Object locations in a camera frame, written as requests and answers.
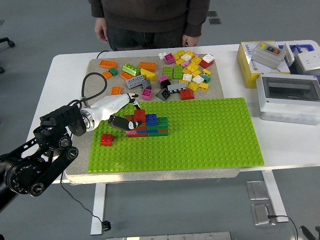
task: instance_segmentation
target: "person's hand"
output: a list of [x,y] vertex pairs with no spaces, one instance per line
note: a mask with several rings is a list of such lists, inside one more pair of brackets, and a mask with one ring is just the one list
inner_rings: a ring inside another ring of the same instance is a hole
[[107,35],[107,22],[103,17],[97,17],[95,20],[94,31],[96,37],[104,42],[108,42],[108,35]]
[[182,47],[195,47],[199,42],[199,36],[182,36]]

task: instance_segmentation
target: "dark sweater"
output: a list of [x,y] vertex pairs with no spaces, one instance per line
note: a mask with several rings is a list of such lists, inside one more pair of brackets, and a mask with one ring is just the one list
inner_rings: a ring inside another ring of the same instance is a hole
[[135,32],[160,33],[185,25],[184,34],[201,35],[210,0],[88,0],[91,15]]

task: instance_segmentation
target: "orange lego brick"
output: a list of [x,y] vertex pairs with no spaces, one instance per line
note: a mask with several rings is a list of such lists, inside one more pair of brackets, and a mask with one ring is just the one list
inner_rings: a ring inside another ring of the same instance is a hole
[[110,60],[101,60],[99,67],[104,69],[112,69],[117,66],[116,61],[110,61]]
[[109,72],[109,71],[104,71],[103,73],[102,73],[102,75],[105,77],[105,79],[109,79],[109,78],[111,78],[111,77],[113,77],[113,75],[112,75],[112,73],[111,72]]
[[129,80],[129,79],[132,79],[134,78],[135,76],[123,71],[122,73],[120,73],[120,77],[122,77],[124,80]]
[[148,70],[149,72],[155,73],[156,72],[157,64],[155,62],[145,62],[141,61],[139,64],[140,69]]
[[111,89],[111,95],[118,95],[118,94],[121,94],[121,87],[113,86]]

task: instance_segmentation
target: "pink lego brick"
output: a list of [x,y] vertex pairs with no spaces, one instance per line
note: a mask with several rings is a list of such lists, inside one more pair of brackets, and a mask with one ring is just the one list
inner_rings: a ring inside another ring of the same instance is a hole
[[159,83],[161,83],[161,82],[163,82],[165,80],[169,80],[169,77],[167,75],[159,77]]
[[167,55],[164,56],[164,59],[166,61],[166,64],[173,64],[175,63],[175,57],[172,55],[172,53],[169,53]]
[[185,68],[185,67],[188,66],[189,64],[190,64],[189,61],[185,61],[185,62],[181,63],[181,66],[182,66],[183,68]]
[[151,97],[152,97],[152,90],[146,89],[146,88],[143,89],[142,94],[141,94],[141,98],[144,100],[150,101]]

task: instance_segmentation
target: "electrical box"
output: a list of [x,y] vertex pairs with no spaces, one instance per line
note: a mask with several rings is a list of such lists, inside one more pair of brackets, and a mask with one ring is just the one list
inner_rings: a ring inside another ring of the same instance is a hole
[[315,76],[261,73],[256,80],[260,118],[317,125],[320,86]]

